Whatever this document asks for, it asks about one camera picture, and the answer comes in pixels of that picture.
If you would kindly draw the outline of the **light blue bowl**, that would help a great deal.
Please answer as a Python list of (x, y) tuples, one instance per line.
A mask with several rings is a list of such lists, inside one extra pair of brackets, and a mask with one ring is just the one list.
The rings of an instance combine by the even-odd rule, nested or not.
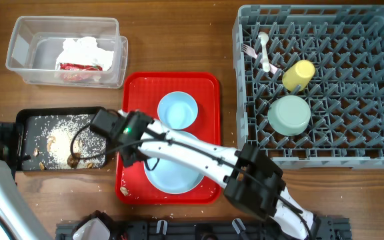
[(175, 130), (186, 129), (192, 125), (198, 116), (198, 111), (196, 100), (182, 91), (166, 94), (157, 107), (159, 120)]

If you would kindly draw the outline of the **white plastic spoon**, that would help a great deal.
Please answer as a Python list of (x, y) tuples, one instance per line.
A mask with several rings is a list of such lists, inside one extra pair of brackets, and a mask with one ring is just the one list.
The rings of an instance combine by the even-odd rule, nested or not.
[(258, 34), (262, 46), (262, 58), (261, 58), (261, 64), (264, 72), (270, 72), (271, 67), (269, 63), (269, 58), (267, 54), (267, 43), (269, 42), (269, 36), (266, 34), (266, 32), (259, 32)]

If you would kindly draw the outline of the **red strawberry snack wrapper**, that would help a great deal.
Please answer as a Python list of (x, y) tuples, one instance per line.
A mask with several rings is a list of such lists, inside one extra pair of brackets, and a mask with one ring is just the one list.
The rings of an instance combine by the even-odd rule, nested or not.
[[(98, 65), (79, 65), (74, 63), (60, 63), (59, 70), (63, 71), (102, 71), (103, 68)], [(98, 81), (100, 76), (90, 73), (62, 73), (60, 78), (64, 81), (78, 82), (87, 79)]]

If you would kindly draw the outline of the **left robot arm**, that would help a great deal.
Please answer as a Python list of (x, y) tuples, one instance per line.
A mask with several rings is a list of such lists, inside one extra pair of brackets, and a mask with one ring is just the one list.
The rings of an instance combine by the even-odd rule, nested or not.
[(0, 123), (0, 239), (51, 239), (15, 182), (18, 127)]

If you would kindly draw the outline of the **light blue plate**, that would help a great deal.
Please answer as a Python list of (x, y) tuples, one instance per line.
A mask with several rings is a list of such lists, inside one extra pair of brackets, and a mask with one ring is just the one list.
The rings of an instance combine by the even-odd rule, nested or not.
[(161, 158), (144, 162), (149, 182), (158, 190), (179, 195), (191, 191), (203, 180), (204, 175), (181, 164)]

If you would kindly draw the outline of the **white napkin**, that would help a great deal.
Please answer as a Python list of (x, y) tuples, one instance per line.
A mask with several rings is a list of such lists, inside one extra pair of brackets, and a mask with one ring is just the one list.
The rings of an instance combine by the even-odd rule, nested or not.
[(66, 39), (63, 51), (56, 58), (55, 69), (59, 70), (60, 63), (74, 63), (79, 65), (98, 65), (107, 71), (112, 67), (114, 52), (97, 46), (94, 37), (83, 37), (78, 40)]

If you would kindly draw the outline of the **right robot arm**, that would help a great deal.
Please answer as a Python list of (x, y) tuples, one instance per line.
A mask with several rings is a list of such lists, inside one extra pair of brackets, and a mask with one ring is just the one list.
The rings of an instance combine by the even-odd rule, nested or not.
[(103, 109), (89, 127), (115, 144), (124, 167), (150, 158), (178, 163), (216, 182), (236, 209), (258, 220), (271, 218), (292, 238), (315, 238), (315, 215), (291, 197), (283, 170), (256, 146), (236, 149), (206, 143), (140, 111), (113, 114)]

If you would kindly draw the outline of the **light green bowl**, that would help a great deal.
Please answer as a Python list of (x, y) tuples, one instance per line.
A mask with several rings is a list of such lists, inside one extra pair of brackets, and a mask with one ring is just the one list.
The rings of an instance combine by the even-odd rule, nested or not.
[(306, 130), (311, 118), (311, 109), (302, 98), (288, 95), (271, 104), (267, 118), (277, 133), (295, 136)]

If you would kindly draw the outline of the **white plastic fork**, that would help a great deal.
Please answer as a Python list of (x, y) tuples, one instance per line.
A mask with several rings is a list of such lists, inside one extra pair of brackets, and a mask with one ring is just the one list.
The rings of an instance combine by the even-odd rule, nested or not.
[[(246, 44), (242, 44), (241, 45), (241, 50), (246, 55), (248, 55), (248, 56), (250, 56), (250, 57), (252, 57), (254, 59), (258, 58), (258, 55), (256, 54), (254, 48), (252, 48), (252, 47), (250, 47), (250, 46), (248, 46)], [(275, 74), (279, 70), (276, 66), (274, 66), (274, 65), (272, 65), (270, 63), (268, 63), (268, 66), (269, 66), (269, 70), (268, 71), (270, 71), (272, 74)]]

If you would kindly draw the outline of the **yellow plastic cup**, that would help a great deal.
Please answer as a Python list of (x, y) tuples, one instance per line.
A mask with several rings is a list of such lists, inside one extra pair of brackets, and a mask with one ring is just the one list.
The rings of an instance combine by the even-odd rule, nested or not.
[(283, 74), (282, 84), (288, 91), (294, 91), (296, 86), (300, 86), (299, 91), (302, 91), (314, 74), (314, 64), (308, 60), (300, 60)]

